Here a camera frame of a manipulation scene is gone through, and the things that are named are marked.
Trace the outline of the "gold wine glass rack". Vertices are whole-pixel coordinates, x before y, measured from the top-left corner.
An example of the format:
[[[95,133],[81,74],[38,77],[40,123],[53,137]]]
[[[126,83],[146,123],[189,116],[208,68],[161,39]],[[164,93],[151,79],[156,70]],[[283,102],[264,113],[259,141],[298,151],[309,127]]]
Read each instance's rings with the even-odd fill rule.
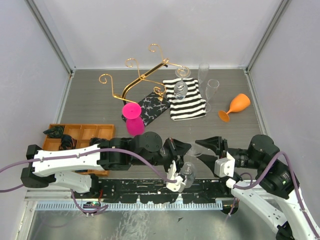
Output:
[[[174,58],[171,61],[157,43],[151,43],[148,52],[152,57],[144,58],[142,64],[135,55],[132,55],[124,62],[126,69],[106,70],[97,77],[99,83],[106,85],[109,90],[105,98],[103,117],[107,123],[114,125],[123,123],[120,113],[122,107],[128,103],[138,102],[146,93],[154,92],[160,99],[164,98],[166,88],[162,81],[151,78],[160,69],[183,67],[187,71],[190,70],[183,58]]]

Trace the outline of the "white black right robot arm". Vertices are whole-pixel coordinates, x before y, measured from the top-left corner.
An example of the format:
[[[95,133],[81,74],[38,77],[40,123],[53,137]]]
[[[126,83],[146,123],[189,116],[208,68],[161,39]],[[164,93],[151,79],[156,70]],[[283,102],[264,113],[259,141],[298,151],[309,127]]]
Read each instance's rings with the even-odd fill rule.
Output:
[[[320,238],[320,228],[303,200],[290,160],[269,136],[253,136],[247,149],[231,148],[220,136],[195,143],[215,153],[199,159],[221,182],[220,193],[246,204],[272,229],[276,239]]]

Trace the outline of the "orange plastic wine glass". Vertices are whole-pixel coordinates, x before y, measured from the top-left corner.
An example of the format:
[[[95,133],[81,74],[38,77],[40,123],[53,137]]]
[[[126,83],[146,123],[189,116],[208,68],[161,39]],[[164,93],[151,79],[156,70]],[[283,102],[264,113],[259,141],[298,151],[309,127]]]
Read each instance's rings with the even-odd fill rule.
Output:
[[[225,112],[223,110],[220,110],[218,112],[218,116],[223,122],[227,123],[230,121],[230,113],[242,112],[247,107],[249,107],[250,104],[251,100],[249,99],[249,97],[243,93],[240,93],[230,102],[228,111]]]

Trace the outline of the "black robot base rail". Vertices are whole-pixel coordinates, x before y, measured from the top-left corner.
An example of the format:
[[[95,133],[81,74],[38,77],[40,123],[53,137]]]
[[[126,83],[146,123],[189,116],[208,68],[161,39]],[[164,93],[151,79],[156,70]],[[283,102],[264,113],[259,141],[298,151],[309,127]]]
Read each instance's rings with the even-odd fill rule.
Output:
[[[88,193],[75,193],[76,199],[97,199],[101,197],[104,203],[143,204],[175,203],[182,197],[183,204],[209,204],[216,199],[230,199],[231,190],[225,182],[218,179],[196,179],[191,187],[183,192],[173,192],[166,188],[166,183],[160,179],[101,179],[97,189]]]

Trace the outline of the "clear stemmed wine glass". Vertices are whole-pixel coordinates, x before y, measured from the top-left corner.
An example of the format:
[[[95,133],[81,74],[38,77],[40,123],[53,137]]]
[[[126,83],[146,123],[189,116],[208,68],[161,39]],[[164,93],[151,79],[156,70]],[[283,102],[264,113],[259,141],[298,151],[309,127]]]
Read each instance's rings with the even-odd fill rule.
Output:
[[[187,156],[197,158],[203,154],[203,150],[198,144],[194,142],[190,142],[189,144],[191,145],[191,147],[186,153]],[[196,179],[196,172],[196,167],[192,162],[184,162],[183,167],[180,170],[180,176],[184,178],[183,183],[185,189],[192,186],[193,182]]]

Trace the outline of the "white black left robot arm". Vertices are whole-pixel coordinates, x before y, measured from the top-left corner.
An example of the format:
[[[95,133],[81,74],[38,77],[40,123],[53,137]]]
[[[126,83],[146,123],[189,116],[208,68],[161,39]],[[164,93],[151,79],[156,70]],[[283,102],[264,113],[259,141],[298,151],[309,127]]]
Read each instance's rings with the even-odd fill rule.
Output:
[[[81,175],[78,171],[127,171],[131,166],[146,165],[166,182],[167,189],[182,192],[186,178],[181,176],[180,170],[190,149],[189,143],[172,137],[162,141],[152,131],[60,151],[47,151],[30,145],[27,149],[29,165],[22,169],[20,179],[27,188],[56,185],[95,198],[100,193],[98,178]]]

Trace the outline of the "pink plastic wine glass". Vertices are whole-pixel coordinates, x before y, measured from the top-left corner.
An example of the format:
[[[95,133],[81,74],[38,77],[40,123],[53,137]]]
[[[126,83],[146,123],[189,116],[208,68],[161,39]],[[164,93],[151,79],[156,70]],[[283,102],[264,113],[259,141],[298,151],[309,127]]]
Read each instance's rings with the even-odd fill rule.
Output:
[[[126,118],[126,129],[131,136],[141,135],[145,131],[141,113],[142,108],[138,103],[130,102],[122,108],[122,115]]]

